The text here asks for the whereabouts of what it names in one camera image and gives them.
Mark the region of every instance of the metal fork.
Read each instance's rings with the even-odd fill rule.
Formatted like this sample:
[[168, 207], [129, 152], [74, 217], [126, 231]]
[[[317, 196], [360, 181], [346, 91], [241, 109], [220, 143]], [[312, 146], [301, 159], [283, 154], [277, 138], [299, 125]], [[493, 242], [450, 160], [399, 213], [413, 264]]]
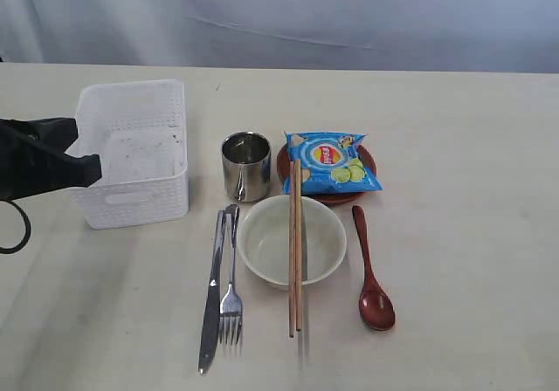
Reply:
[[235, 292], [235, 253], [237, 251], [237, 225], [238, 225], [238, 206], [229, 205], [225, 209], [225, 223], [230, 233], [230, 258], [229, 258], [229, 286], [227, 293], [221, 300], [219, 306], [219, 343], [225, 336], [225, 344], [229, 340], [230, 344], [238, 343], [243, 326], [243, 302]]

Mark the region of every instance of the metal cup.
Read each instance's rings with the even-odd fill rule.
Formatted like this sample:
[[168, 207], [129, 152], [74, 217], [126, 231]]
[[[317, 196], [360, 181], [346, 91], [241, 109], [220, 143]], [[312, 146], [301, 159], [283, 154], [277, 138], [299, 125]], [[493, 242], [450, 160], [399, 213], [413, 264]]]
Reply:
[[270, 189], [270, 143], [254, 132], [239, 132], [221, 145], [225, 191], [241, 202], [254, 202]]

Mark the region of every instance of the chips bag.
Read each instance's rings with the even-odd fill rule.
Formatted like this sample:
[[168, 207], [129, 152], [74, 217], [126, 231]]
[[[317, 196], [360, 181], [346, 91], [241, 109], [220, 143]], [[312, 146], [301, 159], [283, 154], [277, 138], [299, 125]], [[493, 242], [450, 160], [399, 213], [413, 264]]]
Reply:
[[[364, 135], [309, 132], [286, 137], [289, 158], [300, 159], [303, 195], [383, 189], [357, 153]], [[289, 193], [289, 177], [283, 191]]]

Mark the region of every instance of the lay's logo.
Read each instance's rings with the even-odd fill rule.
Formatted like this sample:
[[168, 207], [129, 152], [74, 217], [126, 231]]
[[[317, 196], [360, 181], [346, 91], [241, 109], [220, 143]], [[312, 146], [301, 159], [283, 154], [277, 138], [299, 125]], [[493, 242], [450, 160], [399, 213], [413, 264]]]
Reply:
[[323, 144], [313, 150], [313, 157], [322, 164], [332, 166], [342, 159], [342, 154], [335, 147]]

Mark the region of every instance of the brown spoon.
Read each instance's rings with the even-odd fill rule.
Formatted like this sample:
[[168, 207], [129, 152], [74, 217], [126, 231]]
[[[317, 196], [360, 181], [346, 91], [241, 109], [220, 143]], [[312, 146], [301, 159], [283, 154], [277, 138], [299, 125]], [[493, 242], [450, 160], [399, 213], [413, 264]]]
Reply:
[[396, 322], [396, 314], [390, 298], [376, 281], [370, 265], [365, 213], [360, 206], [354, 206], [352, 212], [365, 265], [365, 280], [359, 297], [359, 313], [367, 326], [375, 330], [389, 330]]

